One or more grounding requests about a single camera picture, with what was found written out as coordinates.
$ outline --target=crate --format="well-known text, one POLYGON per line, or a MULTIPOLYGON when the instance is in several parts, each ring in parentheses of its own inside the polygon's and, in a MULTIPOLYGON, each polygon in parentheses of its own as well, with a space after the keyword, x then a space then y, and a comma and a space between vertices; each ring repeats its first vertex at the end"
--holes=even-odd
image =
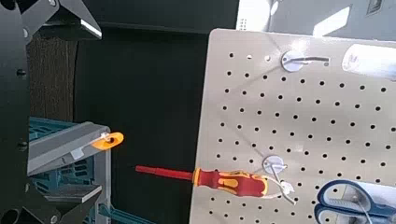
MULTIPOLYGON (((29 141, 65 130, 75 123, 63 122, 51 119, 29 119, 29 141)), ((93 157, 77 161, 57 170, 48 171, 30 177, 35 188, 41 193, 48 193, 65 184, 90 185, 93 182, 93 157)), ((84 219, 83 224, 95 223, 95 209, 84 219)))

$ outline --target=pegboard hook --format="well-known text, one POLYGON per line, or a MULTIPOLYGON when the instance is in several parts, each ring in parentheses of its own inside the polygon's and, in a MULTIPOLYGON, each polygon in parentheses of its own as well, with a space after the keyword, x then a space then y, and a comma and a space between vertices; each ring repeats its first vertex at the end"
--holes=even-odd
POLYGON ((274 175, 276 181, 279 183, 280 192, 282 193, 283 197, 288 202, 295 205, 296 202, 291 197, 289 197, 289 193, 293 191, 291 184, 285 181, 280 181, 280 178, 278 176, 278 173, 288 168, 288 165, 284 164, 282 158, 278 156, 267 157, 265 160, 262 161, 262 168, 268 174, 274 175))

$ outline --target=pegboard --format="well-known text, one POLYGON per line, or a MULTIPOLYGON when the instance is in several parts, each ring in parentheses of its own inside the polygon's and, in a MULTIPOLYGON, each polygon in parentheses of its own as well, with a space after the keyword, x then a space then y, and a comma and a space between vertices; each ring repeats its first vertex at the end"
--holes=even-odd
MULTIPOLYGON (((265 175, 262 160, 278 155, 289 166, 279 176, 294 186, 297 205, 199 187, 190 223, 316 223, 318 190, 331 180, 395 186, 396 84, 345 72, 341 64, 353 44, 396 48, 391 42, 212 32, 196 166, 265 175), (330 58, 330 64, 313 62, 288 73, 280 60, 291 49, 330 58)), ((269 194, 279 191, 269 187, 269 194)), ((332 194, 341 198, 343 192, 332 194)))

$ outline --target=red screwdriver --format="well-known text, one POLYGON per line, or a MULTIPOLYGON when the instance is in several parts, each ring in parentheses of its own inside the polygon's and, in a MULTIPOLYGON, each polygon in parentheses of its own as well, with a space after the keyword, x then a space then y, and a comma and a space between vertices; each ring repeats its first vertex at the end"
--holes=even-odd
POLYGON ((252 175, 243 171, 203 171, 200 168, 196 168, 195 171, 191 173, 140 165, 136 166, 136 171, 190 180, 194 186, 207 186, 212 189, 222 189, 240 197, 264 197, 268 191, 268 182, 265 177, 252 175))

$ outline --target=scissors handle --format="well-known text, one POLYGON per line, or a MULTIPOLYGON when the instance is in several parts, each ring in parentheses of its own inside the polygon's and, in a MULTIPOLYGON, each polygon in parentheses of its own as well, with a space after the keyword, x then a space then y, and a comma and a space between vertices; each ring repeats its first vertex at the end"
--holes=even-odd
POLYGON ((354 214, 369 214, 370 216, 392 217, 396 214, 396 208, 385 204, 378 204, 358 183, 349 180, 334 180, 327 183, 318 193, 318 201, 325 207, 331 207, 337 210, 344 210, 354 214), (360 203, 347 200, 331 199, 327 196, 328 190, 336 185, 347 185, 352 187, 360 203))

